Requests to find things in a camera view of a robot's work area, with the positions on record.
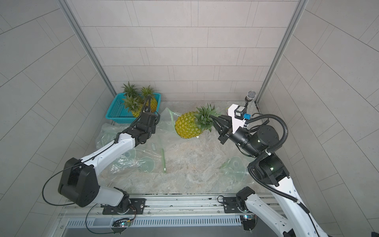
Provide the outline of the teal plastic basket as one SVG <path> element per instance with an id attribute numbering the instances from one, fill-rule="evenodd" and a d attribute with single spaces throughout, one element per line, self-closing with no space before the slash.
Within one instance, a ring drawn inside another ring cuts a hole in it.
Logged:
<path id="1" fill-rule="evenodd" d="M 114 100 L 112 101 L 110 107 L 107 110 L 107 113 L 105 115 L 106 119 L 113 120 L 116 123 L 119 124 L 132 124 L 135 120 L 137 120 L 137 117 L 134 117 L 132 112 L 129 112 L 125 105 L 123 100 L 126 98 L 125 93 L 119 93 L 116 95 Z M 157 100 L 157 108 L 156 111 L 153 112 L 146 112 L 146 111 L 140 111 L 141 116 L 138 118 L 138 121 L 141 121 L 141 119 L 146 119 L 148 116 L 151 116 L 155 118 L 155 120 L 158 119 L 159 114 L 159 108 L 161 103 L 161 94 L 160 93 L 153 93 L 154 98 Z"/>

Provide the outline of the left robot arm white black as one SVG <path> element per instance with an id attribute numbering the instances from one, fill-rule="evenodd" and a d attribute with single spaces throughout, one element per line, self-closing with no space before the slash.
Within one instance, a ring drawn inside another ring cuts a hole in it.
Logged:
<path id="1" fill-rule="evenodd" d="M 64 166 L 58 193 L 80 207 L 97 203 L 110 206 L 124 214 L 130 209 L 129 194 L 119 188 L 102 187 L 97 177 L 113 161 L 140 144 L 146 143 L 156 131 L 160 115 L 142 112 L 128 128 L 116 134 L 115 139 L 82 159 L 69 159 Z"/>

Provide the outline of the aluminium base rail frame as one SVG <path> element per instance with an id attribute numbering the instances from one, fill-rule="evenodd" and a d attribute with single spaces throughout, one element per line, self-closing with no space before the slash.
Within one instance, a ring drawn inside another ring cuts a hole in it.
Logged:
<path id="1" fill-rule="evenodd" d="M 147 227 L 242 226 L 252 230 L 262 220 L 277 234 L 294 230 L 284 206 L 270 194 L 242 200 L 232 195 L 134 195 L 130 208 L 119 214 L 114 207 L 64 207 L 58 214 L 61 228 L 91 231 Z"/>

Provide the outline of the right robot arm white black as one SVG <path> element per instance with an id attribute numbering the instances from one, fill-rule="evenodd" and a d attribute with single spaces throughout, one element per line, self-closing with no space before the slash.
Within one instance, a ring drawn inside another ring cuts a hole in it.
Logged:
<path id="1" fill-rule="evenodd" d="M 303 203 L 288 169 L 275 153 L 288 137 L 286 122 L 273 114 L 264 114 L 241 121 L 234 117 L 212 116 L 222 144 L 231 140 L 241 152 L 253 157 L 247 166 L 256 183 L 269 190 L 284 215 L 281 216 L 249 187 L 236 196 L 239 208 L 257 215 L 279 237 L 326 237 Z"/>

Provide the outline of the clear zip-top bag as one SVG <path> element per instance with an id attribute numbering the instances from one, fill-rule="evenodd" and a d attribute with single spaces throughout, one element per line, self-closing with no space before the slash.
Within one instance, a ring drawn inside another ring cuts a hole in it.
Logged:
<path id="1" fill-rule="evenodd" d="M 147 141 L 125 153 L 109 166 L 111 173 L 139 171 L 144 173 L 166 173 L 165 151 L 159 141 Z"/>
<path id="2" fill-rule="evenodd" d="M 251 157 L 234 156 L 225 161 L 219 168 L 220 172 L 233 181 L 241 182 L 249 176 L 247 171 L 248 164 L 254 159 Z"/>
<path id="3" fill-rule="evenodd" d="M 166 147 L 188 140 L 181 138 L 175 130 L 175 122 L 181 115 L 182 114 L 166 108 L 160 114 L 160 121 L 157 125 L 156 133 L 152 136 L 152 141 Z"/>
<path id="4" fill-rule="evenodd" d="M 100 149 L 106 146 L 111 141 L 114 141 L 116 134 L 118 132 L 122 132 L 126 128 L 128 128 L 130 124 L 119 124 L 119 125 L 111 125 L 109 123 L 105 123 L 102 125 L 99 135 L 95 139 L 95 145 L 97 149 Z"/>

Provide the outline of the pineapple yellow orange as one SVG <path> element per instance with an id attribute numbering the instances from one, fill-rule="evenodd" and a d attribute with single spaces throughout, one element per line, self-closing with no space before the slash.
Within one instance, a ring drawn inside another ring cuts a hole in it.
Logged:
<path id="1" fill-rule="evenodd" d="M 158 107 L 158 101 L 154 95 L 154 89 L 151 86 L 142 87 L 141 95 L 144 99 L 147 99 L 147 104 L 151 107 L 151 112 L 156 112 Z"/>

